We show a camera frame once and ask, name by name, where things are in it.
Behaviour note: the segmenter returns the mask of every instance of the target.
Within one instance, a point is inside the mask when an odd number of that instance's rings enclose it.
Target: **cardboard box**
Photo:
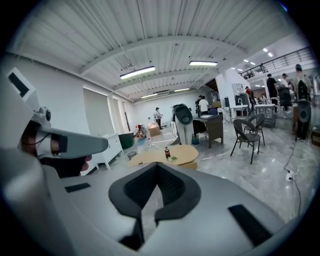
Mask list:
[[[158,125],[156,122],[154,122],[154,123],[149,123],[148,126],[149,126],[149,132],[150,132],[150,136],[151,136],[151,137],[161,134],[161,133],[160,133],[160,127],[159,127],[159,125]]]

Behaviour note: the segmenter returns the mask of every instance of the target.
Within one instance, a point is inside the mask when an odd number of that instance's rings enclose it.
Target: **white cabinet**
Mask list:
[[[99,169],[100,163],[105,163],[107,169],[110,169],[109,162],[119,153],[123,153],[118,134],[106,134],[102,137],[108,140],[108,148],[98,154],[92,155],[95,166]]]

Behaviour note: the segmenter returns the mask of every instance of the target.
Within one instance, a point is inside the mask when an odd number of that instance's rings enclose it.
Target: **round table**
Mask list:
[[[165,149],[155,149],[142,152],[135,155],[129,162],[129,167],[138,166],[139,164],[161,162],[181,166],[185,168],[196,169],[197,162],[194,160],[198,157],[198,151],[191,145],[173,145],[168,146],[171,157],[176,157],[175,160],[169,161],[165,155]]]

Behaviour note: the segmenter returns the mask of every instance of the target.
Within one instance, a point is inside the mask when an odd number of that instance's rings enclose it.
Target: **chair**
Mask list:
[[[244,133],[242,130],[242,124],[248,126],[251,129],[251,131],[253,131],[253,133]],[[236,141],[234,143],[234,146],[233,146],[233,149],[232,149],[230,156],[232,156],[232,154],[235,150],[236,144],[238,142],[240,142],[239,149],[241,148],[242,142],[248,143],[248,147],[249,147],[249,145],[252,147],[251,162],[250,162],[250,165],[252,165],[252,159],[254,157],[254,151],[255,151],[255,142],[257,142],[257,141],[259,141],[259,144],[258,144],[258,155],[259,155],[260,135],[257,134],[257,130],[256,130],[255,126],[249,121],[242,120],[242,119],[236,119],[233,121],[233,126],[234,126],[234,130],[235,130],[235,134],[236,134]]]
[[[255,130],[257,133],[262,133],[262,139],[263,139],[263,145],[265,146],[265,136],[264,136],[264,131],[262,130],[264,122],[265,122],[265,114],[256,114],[252,117],[249,118],[249,122],[252,123],[253,120],[256,119],[256,125],[255,125]],[[249,131],[249,133],[252,132],[249,126],[245,126],[243,132],[246,130]]]

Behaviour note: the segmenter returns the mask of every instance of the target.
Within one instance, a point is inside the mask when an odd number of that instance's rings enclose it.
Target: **dark clothing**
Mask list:
[[[211,108],[210,111],[209,111],[209,114],[210,115],[214,115],[214,116],[218,115],[218,110],[216,108]]]
[[[268,87],[270,98],[277,97],[277,90],[275,88],[276,80],[269,77],[266,81],[266,86]]]
[[[278,101],[276,99],[271,99],[271,103],[272,104],[275,104],[275,109],[274,109],[274,112],[277,113],[277,105],[278,105]]]
[[[301,138],[301,140],[305,140],[308,128],[309,128],[309,121],[308,122],[301,122],[298,119],[298,129],[296,130],[297,137]]]
[[[162,130],[162,128],[161,128],[161,119],[156,119],[155,121],[158,124],[160,130]]]

